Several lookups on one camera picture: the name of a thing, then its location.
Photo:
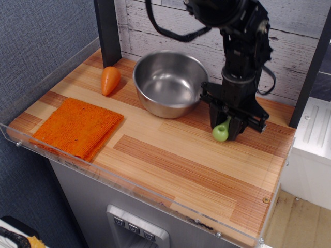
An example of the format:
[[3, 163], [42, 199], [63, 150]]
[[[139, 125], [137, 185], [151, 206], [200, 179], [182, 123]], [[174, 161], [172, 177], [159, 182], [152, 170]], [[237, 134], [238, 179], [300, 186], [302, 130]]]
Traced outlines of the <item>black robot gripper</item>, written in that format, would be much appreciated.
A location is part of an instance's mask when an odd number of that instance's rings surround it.
[[246, 77], [235, 77], [225, 69], [222, 84], [202, 82], [200, 99], [209, 105], [210, 126], [224, 123], [228, 117], [229, 141], [234, 141], [247, 127], [259, 133], [266, 129], [269, 114], [258, 104], [256, 93], [262, 70]]

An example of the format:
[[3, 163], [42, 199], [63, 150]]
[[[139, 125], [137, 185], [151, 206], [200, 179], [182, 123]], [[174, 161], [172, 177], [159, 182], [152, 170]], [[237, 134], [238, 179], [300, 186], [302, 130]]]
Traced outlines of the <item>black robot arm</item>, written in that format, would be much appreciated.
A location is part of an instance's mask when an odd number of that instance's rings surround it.
[[258, 85], [273, 49], [269, 45], [268, 12], [259, 1], [185, 1], [187, 10], [223, 37], [222, 83], [203, 82], [200, 99], [209, 105], [214, 139], [234, 141], [250, 127], [259, 133], [269, 114], [257, 103]]

